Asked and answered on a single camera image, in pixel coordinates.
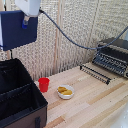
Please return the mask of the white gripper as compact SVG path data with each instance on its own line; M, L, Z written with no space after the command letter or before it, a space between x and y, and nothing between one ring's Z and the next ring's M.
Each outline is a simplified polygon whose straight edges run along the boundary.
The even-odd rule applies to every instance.
M27 29L30 17L38 16L40 3L41 0L15 0L16 6L26 14L22 21L23 29Z

